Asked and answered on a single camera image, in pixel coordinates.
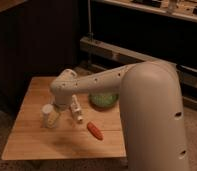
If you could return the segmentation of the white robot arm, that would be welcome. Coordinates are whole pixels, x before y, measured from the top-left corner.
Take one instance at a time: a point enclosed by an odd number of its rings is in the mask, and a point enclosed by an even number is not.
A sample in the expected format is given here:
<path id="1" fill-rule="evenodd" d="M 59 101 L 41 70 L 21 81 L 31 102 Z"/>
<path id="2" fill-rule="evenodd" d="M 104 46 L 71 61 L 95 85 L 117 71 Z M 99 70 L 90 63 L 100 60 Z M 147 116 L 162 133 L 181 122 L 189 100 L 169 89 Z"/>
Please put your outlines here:
<path id="1" fill-rule="evenodd" d="M 64 111 L 79 93 L 119 94 L 129 171 L 190 171 L 183 102 L 176 69 L 162 60 L 77 77 L 67 69 L 50 84 Z"/>

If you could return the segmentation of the yellowish translucent gripper finger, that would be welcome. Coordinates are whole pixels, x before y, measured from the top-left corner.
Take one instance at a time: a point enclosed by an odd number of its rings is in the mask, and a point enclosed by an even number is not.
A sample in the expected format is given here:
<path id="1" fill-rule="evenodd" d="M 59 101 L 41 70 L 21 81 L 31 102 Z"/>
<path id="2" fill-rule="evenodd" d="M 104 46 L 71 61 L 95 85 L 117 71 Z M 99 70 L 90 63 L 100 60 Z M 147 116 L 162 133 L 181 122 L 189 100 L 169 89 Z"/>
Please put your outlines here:
<path id="1" fill-rule="evenodd" d="M 61 116 L 61 113 L 59 111 L 52 110 L 47 116 L 46 126 L 48 128 L 54 128 L 57 125 L 57 122 L 60 116 Z"/>

